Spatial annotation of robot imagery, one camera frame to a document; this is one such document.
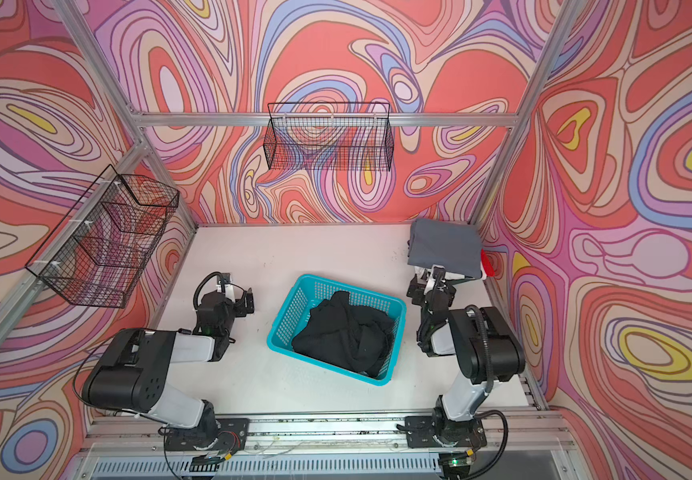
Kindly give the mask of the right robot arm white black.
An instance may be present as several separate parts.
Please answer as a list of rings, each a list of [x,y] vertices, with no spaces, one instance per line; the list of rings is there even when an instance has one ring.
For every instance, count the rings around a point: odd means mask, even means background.
[[[495,307],[453,307],[466,276],[440,267],[417,267],[407,296],[420,308],[416,344],[430,358],[452,356],[458,374],[428,416],[408,416],[398,430],[410,448],[478,450],[487,444],[482,421],[492,416],[483,404],[498,386],[519,376],[526,359],[511,327]]]

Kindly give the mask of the black t shirt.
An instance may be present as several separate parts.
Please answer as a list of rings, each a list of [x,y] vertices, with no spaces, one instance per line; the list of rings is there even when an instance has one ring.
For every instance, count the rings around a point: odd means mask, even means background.
[[[300,355],[376,378],[391,355],[394,326],[387,313],[354,305],[349,292],[337,291],[310,310],[291,345]]]

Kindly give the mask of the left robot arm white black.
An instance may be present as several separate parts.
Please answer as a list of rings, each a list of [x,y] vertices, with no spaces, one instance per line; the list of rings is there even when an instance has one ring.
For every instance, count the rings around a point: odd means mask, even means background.
[[[168,375],[173,364],[221,361],[235,343],[235,320],[255,312],[254,295],[216,271],[198,284],[192,308],[192,329],[128,328],[115,334],[79,397],[94,408],[159,423],[166,453],[198,452],[206,462],[221,462],[244,449],[249,421],[219,421],[210,401],[187,395]]]

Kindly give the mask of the teal plastic basket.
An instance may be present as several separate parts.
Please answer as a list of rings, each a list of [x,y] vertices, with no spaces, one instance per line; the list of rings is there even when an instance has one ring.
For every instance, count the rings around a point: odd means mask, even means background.
[[[394,322],[389,354],[375,376],[370,376],[367,373],[356,373],[331,365],[297,353],[293,349],[292,340],[308,324],[310,311],[323,300],[330,299],[338,291],[349,292],[351,304],[380,310]],[[397,297],[313,274],[304,274],[297,279],[283,302],[268,334],[267,346],[276,353],[295,358],[320,369],[337,372],[370,385],[384,386],[392,379],[394,368],[398,362],[405,317],[406,304]]]

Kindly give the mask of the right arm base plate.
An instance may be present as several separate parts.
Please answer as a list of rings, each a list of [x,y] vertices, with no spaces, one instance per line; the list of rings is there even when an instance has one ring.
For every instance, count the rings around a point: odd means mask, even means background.
[[[479,450],[488,444],[479,421],[449,421],[432,415],[406,416],[396,430],[404,434],[407,445],[417,448],[471,448]]]

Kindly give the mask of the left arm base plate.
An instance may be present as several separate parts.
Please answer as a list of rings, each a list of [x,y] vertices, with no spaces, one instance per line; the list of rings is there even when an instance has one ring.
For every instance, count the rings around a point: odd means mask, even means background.
[[[243,417],[215,419],[215,426],[197,426],[191,429],[168,429],[164,450],[170,452],[225,452],[236,453],[245,448],[250,419]]]

